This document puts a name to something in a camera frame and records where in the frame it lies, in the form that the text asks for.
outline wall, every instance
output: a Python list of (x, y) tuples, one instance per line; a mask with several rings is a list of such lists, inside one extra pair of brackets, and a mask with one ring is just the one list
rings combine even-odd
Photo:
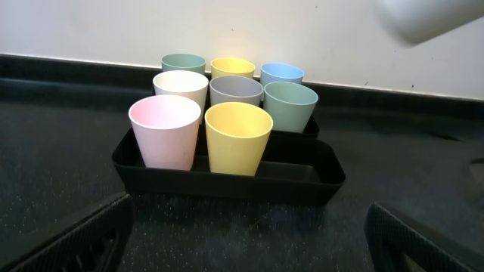
[(372, 0), (2, 0), (0, 53), (137, 66), (190, 52), (283, 61), (306, 81), (484, 99), (484, 20), (413, 48)]

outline speckled countertop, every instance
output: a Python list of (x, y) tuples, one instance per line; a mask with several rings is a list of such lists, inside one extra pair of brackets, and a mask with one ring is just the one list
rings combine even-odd
[[(0, 242), (124, 190), (110, 156), (148, 92), (1, 80), (6, 91), (26, 99), (0, 99)], [(468, 169), (484, 157), (481, 122), (330, 107), (315, 118), (346, 173), (326, 206), (134, 193), (119, 271), (372, 271), (374, 201), (484, 254), (484, 184)]]

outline teal cup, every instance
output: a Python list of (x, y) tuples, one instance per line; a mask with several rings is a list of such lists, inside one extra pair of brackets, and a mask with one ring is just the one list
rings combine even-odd
[(264, 87), (264, 110), (274, 122), (273, 130), (302, 133), (318, 102), (310, 88), (292, 82), (273, 82)]
[(272, 82), (294, 82), (301, 84), (304, 71), (287, 63), (266, 63), (260, 69), (260, 84), (266, 86)]
[(205, 74), (206, 61), (194, 54), (169, 54), (161, 59), (163, 72), (185, 70)]

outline plastic cup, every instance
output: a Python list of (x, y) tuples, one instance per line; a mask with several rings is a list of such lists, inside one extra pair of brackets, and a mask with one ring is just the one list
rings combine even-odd
[(272, 129), (263, 109), (241, 102), (210, 107), (205, 113), (210, 171), (254, 176)]
[(176, 95), (134, 103), (129, 118), (146, 167), (190, 170), (200, 114), (195, 101)]
[(212, 106), (224, 102), (242, 102), (258, 106), (264, 88), (253, 79), (243, 76), (220, 76), (210, 81)]
[(222, 57), (212, 60), (212, 79), (220, 76), (244, 76), (249, 79), (254, 77), (256, 66), (247, 60)]
[(318, 95), (310, 88), (292, 82), (273, 82), (264, 87), (266, 110), (274, 120), (274, 130), (303, 132)]
[(206, 61), (194, 54), (169, 54), (161, 59), (163, 72), (185, 70), (205, 74)]
[(190, 98), (197, 102), (202, 113), (205, 110), (206, 90), (209, 80), (207, 77), (191, 71), (169, 71), (158, 74), (153, 78), (156, 95), (172, 94)]
[(303, 82), (304, 71), (287, 63), (266, 63), (260, 69), (260, 83), (266, 86), (272, 82)]

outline plastic tray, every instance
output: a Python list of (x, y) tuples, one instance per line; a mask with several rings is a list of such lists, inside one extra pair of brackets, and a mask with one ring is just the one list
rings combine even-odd
[[(154, 88), (151, 88), (151, 92), (153, 95), (154, 93)], [(263, 102), (261, 101), (259, 107), (263, 107)], [(210, 108), (210, 91), (206, 92), (206, 100), (205, 100), (205, 111), (207, 111)], [(273, 135), (280, 135), (280, 136), (295, 136), (295, 137), (307, 137), (307, 138), (316, 138), (319, 134), (319, 126), (318, 123), (316, 122), (315, 118), (311, 116), (309, 118), (308, 124), (304, 128), (304, 131), (302, 133), (296, 133), (296, 132), (286, 132), (286, 131), (272, 131), (271, 132)]]
[(128, 191), (267, 202), (325, 204), (345, 180), (329, 145), (311, 138), (278, 135), (269, 137), (255, 177), (211, 173), (203, 125), (190, 171), (144, 167), (132, 129), (114, 151), (113, 163)]

